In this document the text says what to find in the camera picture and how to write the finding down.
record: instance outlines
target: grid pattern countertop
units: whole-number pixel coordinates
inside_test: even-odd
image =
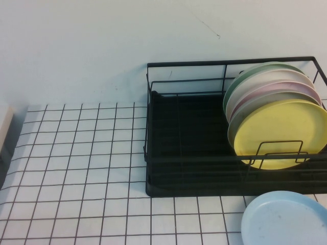
[[[145,104],[30,107],[0,191],[1,245],[241,245],[254,197],[146,195],[145,125]]]

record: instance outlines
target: green plate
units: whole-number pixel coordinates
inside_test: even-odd
[[[226,106],[227,106],[227,102],[228,102],[231,94],[233,93],[234,89],[240,83],[242,83],[249,76],[251,76],[251,75],[253,75],[253,74],[255,74],[255,73],[259,72],[259,71],[264,71],[264,70],[272,69],[272,68],[276,68],[276,69],[288,68],[288,69],[295,70],[295,71],[298,71],[298,72],[304,74],[303,71],[301,71],[300,69],[294,67],[293,65],[286,64],[286,63],[283,63],[283,62],[267,62],[267,63],[262,63],[262,64],[252,66],[249,69],[243,71],[241,74],[239,74],[239,76],[236,77],[232,81],[230,87],[227,89],[227,91],[225,93],[224,100],[223,100],[224,113],[226,114]]]

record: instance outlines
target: light blue plate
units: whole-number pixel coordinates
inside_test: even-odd
[[[269,192],[246,208],[241,232],[244,245],[326,245],[327,209],[299,193]]]

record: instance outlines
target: dish rack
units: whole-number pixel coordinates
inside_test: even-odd
[[[242,67],[270,61],[309,66],[314,69],[313,83],[320,79],[327,89],[327,78],[314,57],[147,65],[148,111],[144,157],[147,163],[146,193],[149,196],[259,195],[274,190],[303,194],[327,192],[327,147],[319,154],[308,154],[301,150],[301,140],[290,139],[298,142],[297,152],[258,155],[262,145],[280,142],[267,141],[260,144],[256,155],[236,156],[228,143],[228,122],[222,109],[226,87],[242,72]],[[182,79],[172,80],[172,72],[176,68],[181,70]],[[192,75],[196,68],[209,68],[211,73],[213,69],[217,70],[218,76],[208,77],[200,72],[203,77],[183,79],[183,70],[191,71]],[[165,72],[171,69],[171,72],[166,75],[155,72],[156,79],[152,79],[151,72],[160,69]],[[199,88],[210,90],[199,91]],[[251,167],[255,161],[264,164],[266,159],[295,159],[299,165],[280,170]]]

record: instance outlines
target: white plate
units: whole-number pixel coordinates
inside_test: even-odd
[[[232,92],[226,105],[226,115],[230,115],[237,101],[251,89],[273,83],[274,80],[292,80],[315,88],[311,80],[304,74],[290,69],[269,69],[251,75],[243,80]]]

